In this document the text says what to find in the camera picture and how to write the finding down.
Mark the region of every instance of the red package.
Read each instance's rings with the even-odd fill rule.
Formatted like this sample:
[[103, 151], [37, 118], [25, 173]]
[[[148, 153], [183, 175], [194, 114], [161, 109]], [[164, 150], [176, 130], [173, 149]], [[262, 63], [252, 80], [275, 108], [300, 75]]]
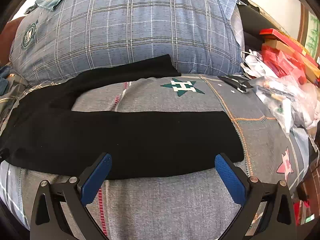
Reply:
[[300, 202], [293, 204], [294, 216], [296, 219], [296, 225], [299, 225], [299, 211], [300, 211]]
[[307, 82], [305, 65], [299, 55], [287, 53], [263, 45], [261, 55], [263, 62], [279, 77], [291, 75], [301, 85]]
[[260, 35], [263, 35], [265, 39], [278, 40], [293, 48], [295, 51], [299, 52], [301, 55], [306, 57], [315, 67], [318, 67], [318, 64], [315, 62], [313, 57], [311, 57], [305, 47], [303, 47], [299, 42], [293, 38], [288, 37], [281, 31], [275, 29], [263, 29], [260, 31]]

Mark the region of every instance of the white plastic bag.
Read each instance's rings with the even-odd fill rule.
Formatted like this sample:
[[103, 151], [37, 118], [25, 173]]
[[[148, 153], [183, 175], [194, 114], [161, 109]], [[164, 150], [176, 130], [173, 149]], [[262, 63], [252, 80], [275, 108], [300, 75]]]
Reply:
[[243, 63], [241, 63], [241, 67], [244, 72], [253, 77], [262, 77], [262, 76], [270, 76], [274, 78], [278, 78], [277, 75], [266, 65], [263, 63], [262, 56], [257, 51], [252, 51], [249, 49], [250, 53], [242, 51], [241, 57], [246, 62], [248, 67], [246, 67]]
[[287, 136], [293, 124], [306, 129], [317, 126], [320, 120], [320, 102], [314, 85], [300, 86], [292, 76], [264, 76], [252, 80], [250, 84], [255, 87], [256, 95], [268, 106]]

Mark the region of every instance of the brown pillow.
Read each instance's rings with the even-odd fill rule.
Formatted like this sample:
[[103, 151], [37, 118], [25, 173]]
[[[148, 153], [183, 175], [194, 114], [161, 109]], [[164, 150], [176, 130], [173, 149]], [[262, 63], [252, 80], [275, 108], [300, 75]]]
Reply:
[[0, 66], [9, 62], [10, 48], [23, 18], [24, 16], [8, 22], [0, 34]]

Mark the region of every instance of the green star pattern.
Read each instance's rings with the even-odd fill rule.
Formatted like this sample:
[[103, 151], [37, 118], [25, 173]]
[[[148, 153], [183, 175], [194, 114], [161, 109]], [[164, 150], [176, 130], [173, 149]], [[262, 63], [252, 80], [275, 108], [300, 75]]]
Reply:
[[[174, 82], [183, 82], [183, 81], [180, 81], [178, 79], [175, 79], [175, 78], [172, 78], [172, 80]], [[190, 81], [190, 83], [192, 84], [192, 86], [188, 85], [188, 84], [185, 84], [186, 88], [195, 88], [194, 87], [194, 84], [196, 83], [196, 81]], [[177, 87], [177, 88], [181, 88], [181, 86], [179, 84], [176, 84], [176, 85], [172, 85], [172, 84], [165, 84], [165, 85], [161, 85], [161, 87], [166, 87], [166, 88], [173, 88], [173, 87]], [[198, 88], [195, 88], [196, 92], [197, 93], [200, 93], [200, 94], [204, 94], [201, 90], [199, 90]], [[188, 92], [189, 90], [179, 90], [177, 92], [177, 95], [178, 97], [181, 97], [184, 93]]]

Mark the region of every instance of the folded black fabric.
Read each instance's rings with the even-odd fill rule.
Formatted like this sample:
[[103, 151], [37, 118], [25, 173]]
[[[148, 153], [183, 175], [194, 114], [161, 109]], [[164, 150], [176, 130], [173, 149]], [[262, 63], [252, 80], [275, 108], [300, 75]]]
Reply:
[[[83, 72], [56, 86], [35, 90], [20, 100], [0, 137], [12, 165], [79, 176], [107, 152], [107, 179], [166, 177], [214, 167], [224, 152], [242, 161], [243, 148], [224, 112], [76, 112], [84, 92], [113, 83], [149, 77], [180, 76], [169, 55], [115, 68]], [[123, 134], [127, 127], [134, 132]]]
[[241, 93], [247, 93], [248, 89], [253, 88], [247, 79], [235, 75], [218, 76], [222, 81], [237, 89]]

